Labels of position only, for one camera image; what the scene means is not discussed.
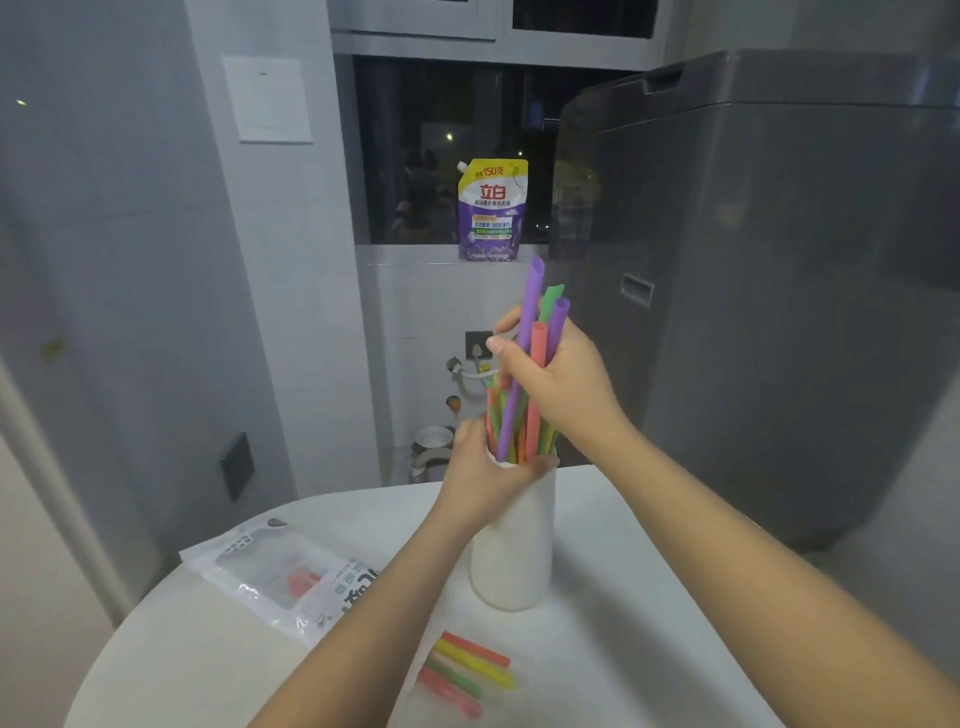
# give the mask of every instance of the person's left hand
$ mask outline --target person's left hand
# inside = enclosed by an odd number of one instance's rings
[[[457,523],[472,537],[559,462],[555,455],[538,455],[523,465],[500,468],[487,454],[484,418],[467,420],[457,428],[453,457],[434,510],[439,518]]]

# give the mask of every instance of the white cup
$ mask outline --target white cup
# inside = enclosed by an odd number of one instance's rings
[[[515,468],[512,463],[497,463]],[[496,609],[529,609],[546,595],[553,567],[557,469],[529,486],[496,521],[473,537],[470,582]]]

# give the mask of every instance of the tabletop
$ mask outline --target tabletop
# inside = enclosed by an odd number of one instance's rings
[[[414,532],[439,488],[334,493],[273,513],[315,543],[377,567]],[[468,553],[444,590],[451,630],[509,648],[521,674],[509,707],[474,725],[781,726],[593,466],[558,471],[555,534],[550,592],[533,609],[484,604],[469,584]],[[304,654],[179,566],[110,639],[65,728],[243,728]],[[401,717],[421,724],[413,713]]]

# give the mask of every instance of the dark wall switch plate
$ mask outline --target dark wall switch plate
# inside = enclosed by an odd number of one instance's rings
[[[493,353],[487,349],[487,339],[493,336],[492,331],[467,331],[465,334],[466,348],[464,349],[467,355],[467,361],[470,361],[473,357],[473,345],[476,344],[480,347],[480,358],[481,359],[493,359]]]
[[[243,493],[247,483],[253,477],[256,467],[253,465],[253,453],[250,450],[250,440],[247,439],[247,433],[241,432],[230,443],[227,454],[220,460],[220,468],[224,472],[224,480],[227,483],[227,492],[230,494],[230,501],[236,502]]]

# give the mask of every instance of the purple straw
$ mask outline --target purple straw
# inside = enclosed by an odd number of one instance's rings
[[[516,333],[516,342],[525,352],[530,352],[530,337],[533,335],[534,322],[537,320],[537,304],[543,288],[543,258],[534,255],[527,269],[527,287],[523,293],[523,307],[520,309],[520,328]],[[510,452],[510,440],[514,436],[516,407],[520,402],[520,383],[514,379],[514,385],[507,395],[507,406],[500,421],[500,438],[496,441],[496,461],[505,462]]]
[[[546,330],[546,363],[553,361],[553,355],[560,346],[560,337],[564,334],[566,314],[570,312],[570,299],[558,298],[550,312],[550,323]]]

